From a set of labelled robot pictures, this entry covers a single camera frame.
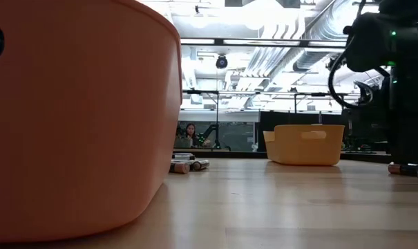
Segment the yellow plastic bin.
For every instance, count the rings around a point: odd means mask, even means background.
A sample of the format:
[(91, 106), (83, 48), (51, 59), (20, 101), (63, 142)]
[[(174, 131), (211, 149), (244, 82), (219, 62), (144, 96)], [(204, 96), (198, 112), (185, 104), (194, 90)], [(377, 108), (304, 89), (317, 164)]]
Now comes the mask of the yellow plastic bin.
[(339, 124), (277, 125), (263, 132), (267, 157), (282, 165), (335, 165), (340, 161), (344, 129)]

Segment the person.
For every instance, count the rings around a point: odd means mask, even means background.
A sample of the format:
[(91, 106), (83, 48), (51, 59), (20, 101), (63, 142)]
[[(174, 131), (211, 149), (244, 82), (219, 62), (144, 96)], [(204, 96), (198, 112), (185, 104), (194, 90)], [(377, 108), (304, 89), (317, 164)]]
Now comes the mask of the person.
[(189, 141), (190, 147), (198, 147), (199, 146), (199, 138), (196, 135), (196, 127), (194, 124), (189, 123), (186, 126), (186, 135), (185, 138)]

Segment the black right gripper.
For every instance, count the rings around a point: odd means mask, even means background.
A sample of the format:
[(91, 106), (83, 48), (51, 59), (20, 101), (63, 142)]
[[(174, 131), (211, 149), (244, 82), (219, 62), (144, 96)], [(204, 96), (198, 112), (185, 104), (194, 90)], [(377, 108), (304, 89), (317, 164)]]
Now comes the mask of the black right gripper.
[(394, 68), (390, 86), (392, 160), (397, 164), (418, 164), (418, 68)]

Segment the black background rack frame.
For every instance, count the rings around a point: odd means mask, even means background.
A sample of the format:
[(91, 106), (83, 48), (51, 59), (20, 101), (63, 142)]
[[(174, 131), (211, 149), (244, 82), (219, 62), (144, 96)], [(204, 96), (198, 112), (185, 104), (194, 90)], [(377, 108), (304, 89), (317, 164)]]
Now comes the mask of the black background rack frame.
[[(257, 125), (261, 111), (292, 113), (326, 113), (341, 115), (341, 108), (327, 93), (272, 93), (261, 91), (184, 91), (184, 102), (175, 133), (175, 147), (186, 148), (186, 126), (192, 123), (196, 135), (209, 125), (219, 125), (222, 146), (228, 145), (232, 152), (252, 152), (258, 149)], [(224, 149), (208, 151), (227, 151)]]

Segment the orange plastic bin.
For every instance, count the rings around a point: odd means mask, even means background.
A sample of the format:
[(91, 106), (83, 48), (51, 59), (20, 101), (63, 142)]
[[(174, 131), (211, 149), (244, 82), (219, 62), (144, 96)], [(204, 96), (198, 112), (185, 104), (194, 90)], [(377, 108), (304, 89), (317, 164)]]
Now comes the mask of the orange plastic bin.
[(0, 0), (0, 243), (137, 219), (169, 170), (180, 35), (136, 0)]

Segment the black overhead crossbar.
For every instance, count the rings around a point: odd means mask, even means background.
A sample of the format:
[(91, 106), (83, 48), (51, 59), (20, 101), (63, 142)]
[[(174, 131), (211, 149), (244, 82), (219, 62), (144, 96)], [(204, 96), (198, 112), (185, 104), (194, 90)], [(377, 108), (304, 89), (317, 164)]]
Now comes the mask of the black overhead crossbar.
[(238, 46), (288, 48), (345, 48), (345, 41), (308, 39), (182, 38), (183, 46)]

